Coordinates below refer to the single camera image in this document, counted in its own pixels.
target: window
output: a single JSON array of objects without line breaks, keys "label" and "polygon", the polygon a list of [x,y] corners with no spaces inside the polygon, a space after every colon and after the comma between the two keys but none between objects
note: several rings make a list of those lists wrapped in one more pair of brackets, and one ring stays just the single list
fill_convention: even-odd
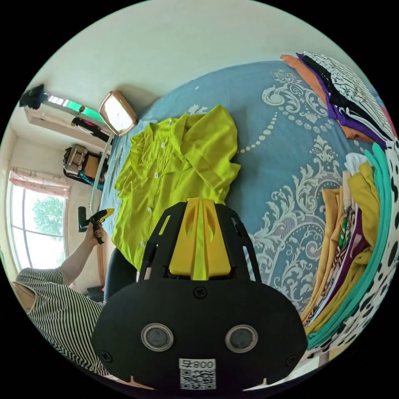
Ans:
[{"label": "window", "polygon": [[11,233],[19,269],[60,266],[66,258],[66,200],[14,185],[10,200]]}]

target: label sticker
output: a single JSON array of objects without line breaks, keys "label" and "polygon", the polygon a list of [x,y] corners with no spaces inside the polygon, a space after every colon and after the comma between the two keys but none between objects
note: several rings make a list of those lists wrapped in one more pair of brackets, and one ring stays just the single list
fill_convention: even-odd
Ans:
[{"label": "label sticker", "polygon": [[181,389],[216,389],[215,359],[179,359]]}]

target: bed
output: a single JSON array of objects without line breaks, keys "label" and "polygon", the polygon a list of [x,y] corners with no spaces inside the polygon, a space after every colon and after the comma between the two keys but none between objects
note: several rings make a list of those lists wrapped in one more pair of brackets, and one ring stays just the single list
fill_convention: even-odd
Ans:
[{"label": "bed", "polygon": [[113,187],[130,138],[149,122],[206,113],[219,104],[236,123],[239,150],[232,161],[242,165],[227,205],[250,234],[263,283],[282,292],[300,312],[313,291],[324,236],[321,190],[341,184],[346,154],[371,145],[348,140],[316,93],[281,60],[209,73],[144,111],[130,133],[114,140],[100,206],[115,212],[104,229],[112,235],[120,206]]}]

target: striped shirt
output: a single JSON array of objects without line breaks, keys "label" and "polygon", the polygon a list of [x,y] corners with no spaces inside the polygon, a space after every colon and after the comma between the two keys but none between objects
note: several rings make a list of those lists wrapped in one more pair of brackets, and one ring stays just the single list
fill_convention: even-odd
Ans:
[{"label": "striped shirt", "polygon": [[111,377],[91,345],[91,335],[103,304],[66,285],[62,270],[23,269],[15,283],[35,293],[28,317],[62,355],[96,374]]}]

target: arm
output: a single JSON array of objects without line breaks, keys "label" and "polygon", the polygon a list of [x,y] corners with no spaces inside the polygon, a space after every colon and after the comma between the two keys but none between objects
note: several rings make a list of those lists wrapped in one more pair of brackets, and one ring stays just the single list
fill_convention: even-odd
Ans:
[{"label": "arm", "polygon": [[65,275],[65,283],[67,286],[71,285],[82,272],[84,265],[87,262],[93,248],[98,244],[96,237],[102,237],[103,230],[100,228],[98,231],[93,231],[93,225],[90,223],[84,240],[75,249],[75,251],[64,260],[60,269]]}]

